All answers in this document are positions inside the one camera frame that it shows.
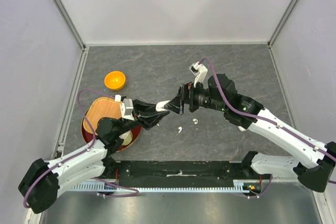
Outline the white oval charging case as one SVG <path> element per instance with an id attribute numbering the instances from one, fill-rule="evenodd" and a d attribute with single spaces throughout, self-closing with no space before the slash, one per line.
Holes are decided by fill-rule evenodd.
<path id="1" fill-rule="evenodd" d="M 170 100 L 158 102 L 155 106 L 156 112 L 169 111 L 166 106 L 169 104 Z"/>

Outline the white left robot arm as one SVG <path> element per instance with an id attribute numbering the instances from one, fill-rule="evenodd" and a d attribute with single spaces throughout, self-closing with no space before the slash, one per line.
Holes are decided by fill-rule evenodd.
<path id="1" fill-rule="evenodd" d="M 111 155 L 123 143 L 120 136 L 138 126 L 146 130 L 156 126 L 169 114 L 167 103 L 152 104 L 124 97 L 118 102 L 120 117 L 102 117 L 88 144 L 57 159 L 39 158 L 32 162 L 18 186 L 23 206 L 38 214 L 81 182 L 100 176 L 111 178 L 115 173 Z"/>

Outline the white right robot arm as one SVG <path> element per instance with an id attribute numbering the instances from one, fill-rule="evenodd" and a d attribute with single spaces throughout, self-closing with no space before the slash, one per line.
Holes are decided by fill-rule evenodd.
<path id="1" fill-rule="evenodd" d="M 231 124 L 259 134 L 288 152 L 289 156 L 269 156 L 250 151 L 240 166 L 248 179 L 257 174 L 272 174 L 282 178 L 296 178 L 305 187 L 322 193 L 335 168 L 335 142 L 314 140 L 273 115 L 256 100 L 238 94 L 235 84 L 225 74 L 208 79 L 208 88 L 199 82 L 180 85 L 177 96 L 160 102 L 158 111 L 170 110 L 179 115 L 184 105 L 194 112 L 203 107 L 221 111 Z"/>

